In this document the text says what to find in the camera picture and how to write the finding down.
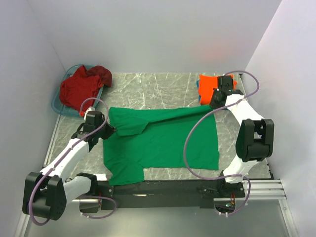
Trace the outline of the green t shirt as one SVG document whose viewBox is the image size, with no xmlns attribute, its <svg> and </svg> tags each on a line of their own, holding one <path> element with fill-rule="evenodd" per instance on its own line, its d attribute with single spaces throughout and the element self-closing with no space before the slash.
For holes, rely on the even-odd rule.
<svg viewBox="0 0 316 237">
<path fill-rule="evenodd" d="M 193 126 L 211 111 L 208 106 L 135 110 L 111 107 L 116 132 L 103 142 L 104 165 L 112 186 L 143 182 L 145 168 L 185 167 L 183 147 Z"/>
</svg>

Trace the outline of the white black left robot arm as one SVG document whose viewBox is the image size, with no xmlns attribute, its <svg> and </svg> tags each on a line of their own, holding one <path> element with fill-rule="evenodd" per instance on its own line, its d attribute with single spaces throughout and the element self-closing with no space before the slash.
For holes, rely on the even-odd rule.
<svg viewBox="0 0 316 237">
<path fill-rule="evenodd" d="M 24 185 L 22 212 L 35 219 L 41 217 L 58 220 L 66 205 L 74 199 L 85 196 L 94 198 L 99 195 L 97 176 L 79 173 L 67 181 L 77 163 L 91 152 L 99 139 L 106 140 L 115 133 L 100 111 L 90 110 L 84 115 L 82 123 L 71 136 L 67 146 L 55 160 L 40 172 L 30 172 Z"/>
</svg>

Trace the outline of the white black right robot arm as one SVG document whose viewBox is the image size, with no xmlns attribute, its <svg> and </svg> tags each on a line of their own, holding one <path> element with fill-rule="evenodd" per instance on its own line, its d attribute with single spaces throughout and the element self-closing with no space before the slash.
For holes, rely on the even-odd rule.
<svg viewBox="0 0 316 237">
<path fill-rule="evenodd" d="M 234 88 L 232 76 L 219 76 L 210 101 L 213 109 L 228 109 L 240 125 L 236 156 L 223 170 L 225 180 L 217 184 L 217 193 L 228 197 L 234 185 L 243 180 L 257 163 L 272 155 L 275 124 L 259 115 L 248 103 L 241 90 Z"/>
</svg>

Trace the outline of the orange folded t shirt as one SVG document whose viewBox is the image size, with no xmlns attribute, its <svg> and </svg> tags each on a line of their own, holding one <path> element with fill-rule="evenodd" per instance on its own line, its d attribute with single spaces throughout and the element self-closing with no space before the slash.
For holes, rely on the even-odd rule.
<svg viewBox="0 0 316 237">
<path fill-rule="evenodd" d="M 211 97 L 213 95 L 213 89 L 218 87 L 217 78 L 219 76 L 205 76 L 199 75 L 199 92 L 201 95 L 200 104 L 201 105 L 209 105 L 211 101 Z M 234 80 L 234 88 L 236 89 L 237 82 Z"/>
</svg>

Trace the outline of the blue folded t shirt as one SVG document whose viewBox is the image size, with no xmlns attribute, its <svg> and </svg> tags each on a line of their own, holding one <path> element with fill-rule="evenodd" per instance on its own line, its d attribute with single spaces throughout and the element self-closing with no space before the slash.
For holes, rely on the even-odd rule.
<svg viewBox="0 0 316 237">
<path fill-rule="evenodd" d="M 196 81 L 197 92 L 198 92 L 198 102 L 200 103 L 201 95 L 200 95 L 200 92 L 199 92 L 199 82 L 200 82 L 200 80 L 197 80 L 197 81 Z"/>
</svg>

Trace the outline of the red t shirt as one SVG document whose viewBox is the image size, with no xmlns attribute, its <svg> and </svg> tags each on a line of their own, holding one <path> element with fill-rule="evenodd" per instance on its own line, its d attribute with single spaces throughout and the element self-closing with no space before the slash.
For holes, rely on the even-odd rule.
<svg viewBox="0 0 316 237">
<path fill-rule="evenodd" d="M 87 70 L 84 65 L 80 66 L 71 77 L 64 80 L 60 85 L 59 99 L 61 103 L 79 113 L 86 111 L 93 105 L 93 100 L 85 103 L 84 101 L 87 98 L 95 98 L 103 86 L 100 77 L 88 76 L 86 74 Z"/>
</svg>

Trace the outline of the teal plastic laundry basket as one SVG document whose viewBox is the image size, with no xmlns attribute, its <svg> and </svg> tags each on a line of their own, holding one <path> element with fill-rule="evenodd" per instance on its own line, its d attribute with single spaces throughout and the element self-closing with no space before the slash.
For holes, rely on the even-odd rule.
<svg viewBox="0 0 316 237">
<path fill-rule="evenodd" d="M 64 75 L 51 102 L 52 109 L 63 116 L 80 117 L 89 107 L 96 107 L 104 87 L 112 86 L 112 73 L 103 66 L 75 65 Z"/>
</svg>

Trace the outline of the dark maroon t shirt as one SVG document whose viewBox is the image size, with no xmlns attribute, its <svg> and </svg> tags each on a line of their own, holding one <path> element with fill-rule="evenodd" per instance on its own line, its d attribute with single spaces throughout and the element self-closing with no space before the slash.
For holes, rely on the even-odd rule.
<svg viewBox="0 0 316 237">
<path fill-rule="evenodd" d="M 86 71 L 88 76 L 99 76 L 101 82 L 106 87 L 112 86 L 112 73 L 103 66 L 94 66 Z"/>
</svg>

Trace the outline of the black mounting base plate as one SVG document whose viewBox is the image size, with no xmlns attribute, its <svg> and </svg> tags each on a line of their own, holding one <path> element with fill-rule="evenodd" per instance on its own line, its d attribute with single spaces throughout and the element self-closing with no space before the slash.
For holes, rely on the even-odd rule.
<svg viewBox="0 0 316 237">
<path fill-rule="evenodd" d="M 214 208 L 216 198 L 235 200 L 245 198 L 243 183 L 229 184 L 225 180 L 152 180 L 135 184 L 111 186 L 99 181 L 98 190 L 91 198 L 79 203 L 83 213 L 113 210 L 114 203 L 96 199 L 111 198 L 117 208 L 200 207 Z"/>
</svg>

